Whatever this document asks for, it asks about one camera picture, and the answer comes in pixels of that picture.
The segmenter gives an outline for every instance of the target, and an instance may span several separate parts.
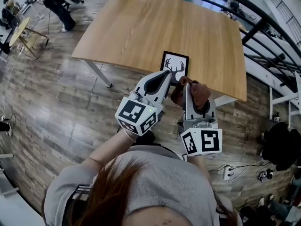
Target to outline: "metal railing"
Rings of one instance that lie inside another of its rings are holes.
[[[219,8],[221,8],[224,11],[228,11],[231,14],[235,15],[236,17],[239,17],[240,19],[244,20],[248,24],[252,26],[252,29],[250,31],[246,32],[242,29],[240,31],[244,34],[244,37],[242,38],[242,44],[245,48],[252,51],[251,54],[245,53],[245,57],[252,60],[253,62],[257,63],[258,65],[262,66],[266,70],[268,70],[271,74],[273,74],[276,78],[278,78],[282,84],[281,86],[286,85],[288,88],[290,88],[293,92],[297,92],[297,85],[296,80],[292,76],[288,76],[287,72],[293,73],[294,71],[297,71],[298,73],[301,73],[301,68],[299,65],[301,65],[301,51],[299,50],[296,43],[291,39],[291,37],[278,25],[277,22],[275,22],[269,15],[267,15],[264,11],[262,11],[259,7],[254,5],[249,0],[232,0],[236,1],[248,9],[252,10],[256,15],[259,16],[259,21],[255,23],[252,20],[247,19],[245,16],[243,16],[240,13],[237,13],[232,8],[221,5],[219,3],[216,3],[211,0],[202,0],[204,2],[208,2],[212,5],[215,5]],[[270,26],[272,27],[277,33],[279,33],[283,39],[288,43],[290,46],[290,49],[293,50],[293,52],[298,57],[299,64],[296,63],[296,61],[291,56],[291,51],[287,51],[283,48],[283,45],[280,45],[280,43],[271,37],[271,35],[266,32],[266,27]],[[275,53],[271,48],[270,44],[264,44],[262,41],[257,39],[255,35],[257,33],[261,33],[265,35],[268,38],[268,41],[274,43],[274,45],[278,48],[278,50],[281,50],[280,54]],[[258,49],[252,47],[248,42],[256,42],[259,47],[261,48],[260,51]]]
[[[271,0],[277,8],[278,12],[284,18],[287,26],[292,31],[293,40],[301,48],[301,26],[296,17],[293,15],[291,10],[282,0]]]

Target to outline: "brown plush toy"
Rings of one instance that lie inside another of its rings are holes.
[[[192,81],[186,76],[182,76],[177,83],[175,89],[173,90],[170,98],[172,102],[179,106],[183,106],[183,89],[186,83],[189,83],[191,86],[191,95],[193,98],[193,102],[197,107],[198,111],[202,111],[202,108],[205,102],[210,97],[210,89],[205,84],[200,84],[198,81]]]

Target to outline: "gray shirt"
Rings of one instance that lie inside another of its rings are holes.
[[[192,225],[219,225],[213,190],[195,165],[180,160],[163,147],[138,145],[117,158],[118,172],[131,159],[144,165],[132,182],[126,215],[145,207],[165,206],[182,214]],[[67,200],[78,185],[92,184],[97,173],[83,165],[70,166],[61,172],[50,185],[45,199],[44,211],[49,226],[62,226]],[[232,209],[227,199],[221,200]]]

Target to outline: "picture frame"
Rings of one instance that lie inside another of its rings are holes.
[[[171,85],[175,86],[182,76],[187,76],[188,65],[188,56],[164,51],[160,70],[168,70],[171,72]]]

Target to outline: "wrist strap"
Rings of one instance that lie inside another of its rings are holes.
[[[124,128],[123,128],[123,130],[126,133],[126,135],[131,139],[131,141],[134,142],[134,143],[136,143],[136,140],[132,139],[132,137],[129,135],[129,133],[127,132],[127,130],[124,129]]]

